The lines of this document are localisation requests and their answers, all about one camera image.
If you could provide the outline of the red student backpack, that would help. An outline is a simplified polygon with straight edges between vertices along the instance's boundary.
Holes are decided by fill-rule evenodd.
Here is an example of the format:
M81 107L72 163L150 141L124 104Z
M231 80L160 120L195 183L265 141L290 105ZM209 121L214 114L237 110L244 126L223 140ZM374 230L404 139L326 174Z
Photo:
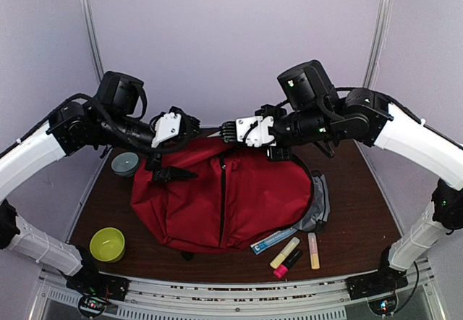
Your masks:
M188 253L243 250L298 223L313 202L313 177L298 157L272 162L265 151L220 138L198 138L163 157L163 167L193 178L155 180L145 164L130 205L160 244Z

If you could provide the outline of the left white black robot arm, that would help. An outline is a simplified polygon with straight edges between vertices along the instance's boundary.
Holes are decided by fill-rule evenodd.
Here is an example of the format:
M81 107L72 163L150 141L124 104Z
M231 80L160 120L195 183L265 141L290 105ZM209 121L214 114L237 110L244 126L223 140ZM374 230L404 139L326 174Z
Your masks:
M33 175L86 146L115 146L148 158L148 170L165 180L190 172L161 167L163 155L184 148L200 132L200 121L175 106L144 123L135 117L138 103L148 105L144 83L108 71L94 96L77 93L1 152L1 248L16 251L60 271L89 294L100 292L104 279L90 254L28 224L7 196Z

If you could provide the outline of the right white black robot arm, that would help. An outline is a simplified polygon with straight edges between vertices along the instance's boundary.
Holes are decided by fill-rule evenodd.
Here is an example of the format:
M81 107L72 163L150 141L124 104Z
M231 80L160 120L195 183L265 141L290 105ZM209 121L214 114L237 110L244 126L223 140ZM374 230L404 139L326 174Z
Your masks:
M438 177L425 212L400 240L386 248L371 276L385 292L440 237L462 228L462 145L441 134L385 93L346 88L345 97L316 59L298 64L277 78L292 112L266 104L252 117L225 122L225 143L265 148L268 158L289 158L291 148L308 143L327 156L343 140L403 156Z

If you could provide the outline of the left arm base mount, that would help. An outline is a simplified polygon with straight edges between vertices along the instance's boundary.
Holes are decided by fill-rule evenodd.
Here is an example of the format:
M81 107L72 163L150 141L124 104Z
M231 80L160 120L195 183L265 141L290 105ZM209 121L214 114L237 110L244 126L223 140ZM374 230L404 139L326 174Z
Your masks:
M114 301L124 301L129 288L129 280L109 274L98 274L96 279L62 275L66 287L81 294L77 310L85 319L101 316Z

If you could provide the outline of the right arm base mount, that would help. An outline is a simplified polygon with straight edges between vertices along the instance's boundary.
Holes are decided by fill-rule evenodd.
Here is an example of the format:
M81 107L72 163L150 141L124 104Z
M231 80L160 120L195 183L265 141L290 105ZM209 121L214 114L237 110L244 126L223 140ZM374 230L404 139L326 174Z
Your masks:
M350 300L366 298L370 311L376 316L390 316L399 307L398 289L406 287L403 273L375 271L346 279Z

